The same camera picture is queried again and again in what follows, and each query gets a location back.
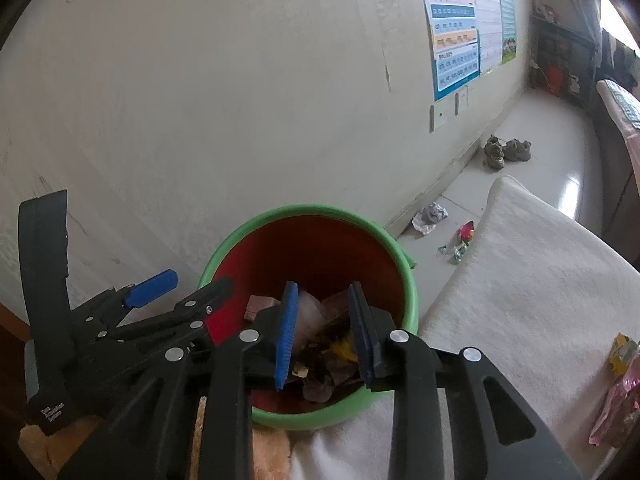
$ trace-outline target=baseboard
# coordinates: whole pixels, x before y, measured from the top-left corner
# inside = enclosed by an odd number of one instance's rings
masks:
[[[428,206],[436,200],[451,185],[456,177],[465,169],[465,166],[471,161],[480,146],[484,145],[488,137],[495,133],[498,127],[507,117],[513,106],[524,93],[525,88],[521,87],[509,100],[504,104],[502,111],[492,120],[489,125],[482,131],[482,134],[468,145],[456,158],[454,158],[445,170],[437,177],[425,191],[420,193],[409,205],[385,225],[386,231],[393,237],[398,238],[407,228],[409,222],[414,217],[415,212]]]

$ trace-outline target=white poster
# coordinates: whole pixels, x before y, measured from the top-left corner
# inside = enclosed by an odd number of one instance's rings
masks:
[[[500,0],[476,0],[476,27],[480,37],[480,72],[502,62],[502,15]]]
[[[436,100],[479,75],[475,0],[424,0],[431,25]]]

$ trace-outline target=white cloth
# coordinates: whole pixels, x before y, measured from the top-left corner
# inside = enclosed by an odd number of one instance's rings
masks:
[[[587,480],[608,451],[587,442],[613,379],[607,356],[618,332],[640,336],[638,298],[633,267],[505,176],[492,186],[474,240],[419,333],[434,348],[481,349]],[[386,479],[392,409],[390,396],[298,441],[291,480]]]

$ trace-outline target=pink plastic wrapper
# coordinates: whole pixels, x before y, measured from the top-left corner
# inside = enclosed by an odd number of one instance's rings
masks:
[[[589,444],[621,447],[640,416],[640,358],[617,378],[607,392],[604,406],[589,436]]]

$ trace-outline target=screw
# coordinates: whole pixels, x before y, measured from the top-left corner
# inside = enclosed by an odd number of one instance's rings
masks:
[[[462,352],[462,355],[467,361],[472,361],[477,363],[480,359],[482,359],[482,352],[477,348],[465,348],[465,351]]]
[[[258,333],[257,330],[254,330],[253,328],[249,328],[247,330],[242,330],[239,337],[245,343],[252,343],[253,341],[256,341],[260,337],[260,334]]]
[[[404,330],[392,330],[389,333],[389,338],[396,343],[406,343],[409,341],[409,335]]]
[[[169,348],[164,353],[164,358],[167,361],[176,362],[184,357],[184,350],[180,347],[174,346],[173,348]]]

